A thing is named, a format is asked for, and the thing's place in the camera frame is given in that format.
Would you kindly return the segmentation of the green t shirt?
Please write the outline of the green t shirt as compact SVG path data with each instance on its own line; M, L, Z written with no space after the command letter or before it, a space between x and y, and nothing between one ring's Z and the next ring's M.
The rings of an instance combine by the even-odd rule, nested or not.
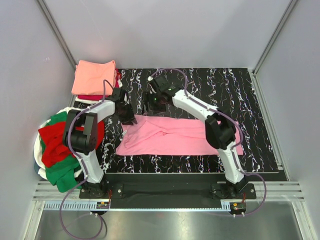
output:
M49 122L44 125L44 127L48 125L53 125L58 122L66 122L67 120L67 112L62 111L55 115L52 115L49 119ZM45 150L45 144L40 138L40 145L42 147L42 156ZM52 167L45 166L45 175L47 180L53 185L57 186L59 192L65 193L76 186L78 183L76 181L75 173L77 171L81 171L80 163L71 164L70 161L65 159L63 162L58 162Z

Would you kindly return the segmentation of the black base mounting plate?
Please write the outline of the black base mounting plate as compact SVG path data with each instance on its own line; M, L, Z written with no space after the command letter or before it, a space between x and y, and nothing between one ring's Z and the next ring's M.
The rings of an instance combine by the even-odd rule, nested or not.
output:
M114 199L137 195L195 195L218 200L256 199L255 187L245 177L233 184L224 173L106 173L101 183L86 183L81 199Z

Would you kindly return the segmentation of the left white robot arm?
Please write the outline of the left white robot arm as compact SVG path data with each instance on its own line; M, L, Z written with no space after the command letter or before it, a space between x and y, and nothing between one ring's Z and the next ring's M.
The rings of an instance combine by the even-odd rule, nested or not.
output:
M123 125L137 124L128 93L123 88L115 88L110 97L83 110L70 110L62 137L63 145L81 166L85 179L82 186L97 198L108 193L108 183L96 154L98 123L113 115L118 116Z

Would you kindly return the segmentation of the folded magenta t shirt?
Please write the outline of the folded magenta t shirt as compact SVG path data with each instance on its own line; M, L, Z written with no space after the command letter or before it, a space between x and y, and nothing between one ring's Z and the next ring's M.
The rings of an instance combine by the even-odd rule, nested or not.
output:
M122 74L116 69L116 77L115 77L115 88L119 88L121 83ZM78 95L77 96L81 100L89 100L89 101L99 101L103 98L102 95Z

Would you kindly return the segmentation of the red t shirt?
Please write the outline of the red t shirt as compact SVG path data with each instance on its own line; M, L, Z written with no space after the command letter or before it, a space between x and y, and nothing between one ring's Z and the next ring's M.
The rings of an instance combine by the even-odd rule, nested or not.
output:
M40 138L44 143L44 152L41 161L47 168L51 168L66 159L71 164L78 164L76 157L70 149L63 144L65 126L66 122L61 121L38 130Z

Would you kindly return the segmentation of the aluminium rail profile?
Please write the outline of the aluminium rail profile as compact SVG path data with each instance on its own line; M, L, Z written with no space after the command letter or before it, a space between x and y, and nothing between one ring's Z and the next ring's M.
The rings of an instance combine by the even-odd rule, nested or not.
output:
M196 183L167 183L167 182L124 182L111 185L111 194L113 199L124 198L129 193L141 194L169 194L177 195L178 192L185 191L191 194L195 191L204 191L205 189L213 191L214 185L203 182ZM304 196L298 182L293 181L267 181L266 183L252 181L246 187L246 199L249 201L262 201L266 196L267 201L303 201ZM52 186L48 181L40 181L37 184L33 194L34 201L61 201L66 192L61 193L58 188Z

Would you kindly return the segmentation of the folded peach t shirt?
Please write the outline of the folded peach t shirt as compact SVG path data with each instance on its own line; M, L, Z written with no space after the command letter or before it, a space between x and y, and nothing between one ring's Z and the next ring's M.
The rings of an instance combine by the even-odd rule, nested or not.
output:
M94 63L80 60L74 73L71 93L73 95L104 94L104 80L116 86L116 62Z

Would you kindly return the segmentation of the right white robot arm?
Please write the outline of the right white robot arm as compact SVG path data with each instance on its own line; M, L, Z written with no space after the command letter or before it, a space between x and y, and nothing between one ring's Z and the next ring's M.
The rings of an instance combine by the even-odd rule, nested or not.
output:
M162 76L149 76L147 83L150 90L144 93L146 111L172 105L203 122L205 139L217 150L224 167L226 183L220 190L221 196L228 194L236 199L243 195L248 181L237 153L236 122L226 113L219 111L218 107L196 98L186 89L169 83Z

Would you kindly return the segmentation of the pink t shirt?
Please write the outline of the pink t shirt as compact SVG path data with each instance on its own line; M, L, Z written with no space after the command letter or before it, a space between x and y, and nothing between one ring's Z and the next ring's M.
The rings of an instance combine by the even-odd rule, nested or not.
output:
M198 119L136 115L137 124L123 125L119 156L218 156Z

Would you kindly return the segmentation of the right aluminium frame post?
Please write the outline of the right aluminium frame post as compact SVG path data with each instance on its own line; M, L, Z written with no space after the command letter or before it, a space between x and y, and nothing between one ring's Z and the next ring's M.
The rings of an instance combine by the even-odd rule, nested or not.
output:
M256 75L259 70L261 69L263 63L265 62L266 58L268 57L270 51L272 50L274 44L276 43L278 37L280 36L282 30L284 29L286 23L288 22L290 16L292 15L293 11L297 7L299 0L290 0L287 7L285 8L276 28L274 29L269 41L267 42L266 47L264 48L260 58L258 59L257 64L252 69L252 73Z

